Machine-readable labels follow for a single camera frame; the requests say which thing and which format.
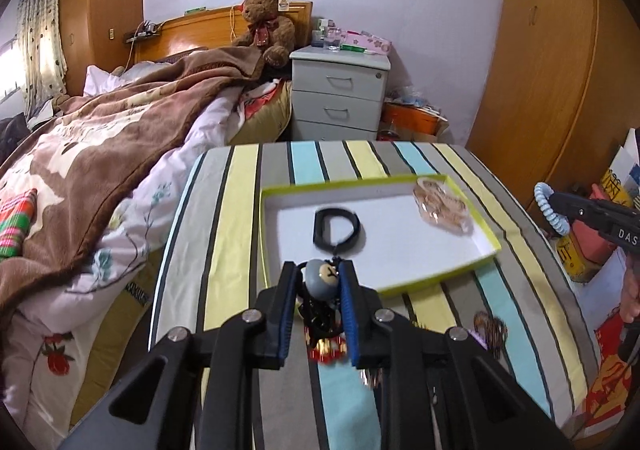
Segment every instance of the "white tray with green edge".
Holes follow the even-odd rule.
[[[500,242],[454,181],[447,175],[427,177],[448,185],[466,201],[473,221],[471,233],[459,235],[420,216],[413,193],[415,175],[263,189],[260,247],[265,284],[276,283],[286,260],[300,264],[331,258],[313,244],[316,211],[327,207],[344,208],[360,219],[358,242],[340,256],[353,261],[361,286],[382,294],[440,282],[499,252]],[[328,223],[332,244],[351,233],[351,223],[344,218]]]

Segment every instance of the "nightstand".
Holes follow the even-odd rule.
[[[293,62],[293,140],[375,140],[386,56],[305,47]]]

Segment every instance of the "gray bead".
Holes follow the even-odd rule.
[[[304,269],[306,289],[316,300],[327,302],[338,295],[338,277],[335,268],[325,260],[312,258]]]

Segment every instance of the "drawer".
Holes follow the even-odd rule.
[[[294,60],[292,88],[295,91],[382,101],[386,75],[386,71],[368,67]]]
[[[297,120],[328,125],[378,130],[382,103],[335,94],[291,91],[293,115]]]
[[[292,126],[294,141],[342,141],[376,139],[376,133],[347,126],[327,125],[326,123],[311,123],[294,120]]]

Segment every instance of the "brown teddy bear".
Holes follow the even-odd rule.
[[[244,0],[242,16],[249,23],[249,31],[236,38],[233,45],[259,47],[267,64],[284,67],[296,43],[296,28],[289,18],[278,14],[278,0]]]

